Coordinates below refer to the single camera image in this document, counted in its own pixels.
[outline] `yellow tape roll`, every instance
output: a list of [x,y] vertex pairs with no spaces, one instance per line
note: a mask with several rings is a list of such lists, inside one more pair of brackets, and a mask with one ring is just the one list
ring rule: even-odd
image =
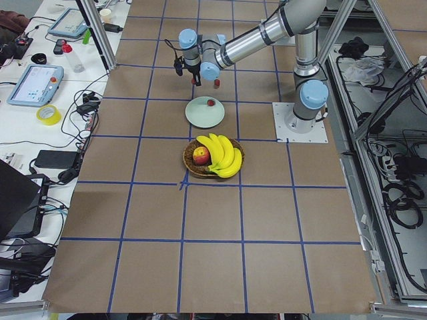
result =
[[61,114],[54,105],[44,105],[37,110],[37,118],[44,125],[54,125],[61,120]]

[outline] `plastic bottle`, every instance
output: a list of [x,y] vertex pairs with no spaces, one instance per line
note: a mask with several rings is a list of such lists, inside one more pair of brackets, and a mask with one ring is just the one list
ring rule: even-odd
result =
[[67,57],[69,65],[74,72],[82,72],[85,69],[83,63],[80,61],[79,56],[68,43],[64,43],[62,45],[62,52],[64,52],[64,56]]

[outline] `table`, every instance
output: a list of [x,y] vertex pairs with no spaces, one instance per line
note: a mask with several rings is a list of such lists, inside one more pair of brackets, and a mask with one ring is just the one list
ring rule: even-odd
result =
[[[52,8],[55,4],[75,6],[74,2],[68,1],[55,1],[55,0],[44,0],[39,10],[36,12],[36,16],[49,17],[56,19],[61,13],[52,13]],[[111,7],[115,12],[113,22],[119,25],[124,25],[127,18],[127,12],[129,5],[126,2],[118,3]],[[41,23],[50,24],[50,21],[35,18],[33,19],[27,31],[32,30],[36,25]],[[44,35],[46,34],[47,27],[40,26],[37,30],[30,33],[30,37],[34,38],[33,43],[29,47],[26,55],[20,61],[12,61],[12,63],[6,67],[0,69],[0,79],[2,81],[16,81],[20,78],[22,72],[26,66],[31,63],[31,55],[44,52],[47,56],[48,64],[50,65],[61,65],[64,67],[65,76],[61,82],[58,91],[54,95],[51,104],[55,105],[61,112],[62,117],[65,116],[68,108],[73,103],[73,96],[75,92],[86,88],[91,84],[92,81],[105,74],[105,69],[99,58],[95,45],[92,43],[88,45],[81,44],[81,41],[73,43],[73,48],[79,52],[80,58],[85,65],[85,71],[83,73],[74,73],[68,66],[63,56],[54,56],[52,50],[54,43],[46,40]],[[107,33],[110,40],[111,46],[116,52],[119,38],[121,33]],[[90,86],[91,90],[94,90],[100,94],[103,93],[108,77],[100,79],[96,83]],[[2,116],[2,126],[0,127],[0,143],[14,143],[19,141],[33,141],[37,143],[48,143],[52,146],[64,146],[71,142],[70,136],[64,135],[61,130],[61,123],[47,127],[38,122],[35,114],[37,108],[32,107],[20,107],[9,105],[6,103],[8,96],[12,91],[12,86],[2,85],[0,86],[0,114]],[[77,126],[82,129],[85,126],[85,122],[80,117],[73,116],[73,120]],[[68,120],[64,123],[64,130],[72,134],[78,133],[77,129],[70,124]],[[23,174],[29,174],[28,163],[34,159],[39,150],[41,149],[56,149],[48,145],[38,145],[30,143],[18,143],[10,145],[0,145],[0,153],[14,152],[22,155],[22,167],[19,169]],[[71,143],[61,150],[75,151],[76,146]],[[46,174],[56,180],[57,174],[61,170],[55,169],[38,169],[38,172]],[[49,189],[49,196],[58,199],[66,204],[69,204],[73,190],[76,184],[76,180],[72,181],[66,186],[56,186]],[[56,240],[60,231],[62,219],[60,214],[47,215],[43,219],[41,226],[41,232],[37,236],[40,241],[52,243]],[[18,298],[10,301],[10,306],[20,306],[20,303],[35,302],[41,300],[41,296],[45,290],[46,281],[38,285],[34,285],[25,294],[20,294]]]
[[[162,41],[186,27],[233,37],[271,7],[132,4],[43,296],[50,310],[369,312],[377,297],[329,125],[327,144],[276,141],[271,102],[294,100],[294,49],[263,49],[223,71],[217,90],[178,78]],[[201,95],[225,106],[213,129],[185,119]],[[184,147],[209,132],[242,144],[235,177],[185,170]]]

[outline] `yellow banana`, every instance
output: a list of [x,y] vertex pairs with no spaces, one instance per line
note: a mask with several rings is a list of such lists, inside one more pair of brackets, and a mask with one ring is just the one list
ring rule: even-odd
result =
[[215,141],[204,135],[199,135],[196,140],[209,150],[212,165],[217,165],[224,158],[224,149],[222,149],[221,144],[215,143]]
[[234,148],[233,163],[225,169],[213,168],[212,172],[216,173],[221,178],[230,178],[230,177],[233,177],[237,172],[239,172],[241,167],[242,167],[242,152],[240,152],[239,149]]
[[220,139],[218,138],[218,136],[215,133],[210,133],[209,134],[209,138],[213,141],[213,143],[215,143],[215,145],[217,146],[218,152],[220,153],[218,155],[218,159],[219,161],[215,164],[217,165],[218,163],[220,163],[223,158],[224,158],[224,148],[222,147],[222,144],[220,142]]
[[225,169],[228,168],[234,160],[234,150],[232,142],[225,135],[218,135],[218,139],[224,149],[224,158],[215,167],[209,166],[211,169]]

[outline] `metal mounting plate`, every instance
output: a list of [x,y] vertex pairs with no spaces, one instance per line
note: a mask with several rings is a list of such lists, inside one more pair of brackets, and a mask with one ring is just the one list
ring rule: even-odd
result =
[[276,137],[278,142],[300,142],[300,143],[328,143],[326,130],[323,122],[316,122],[313,130],[309,133],[296,133],[288,129],[285,124],[285,116],[292,112],[293,103],[273,102],[274,124],[276,126]]

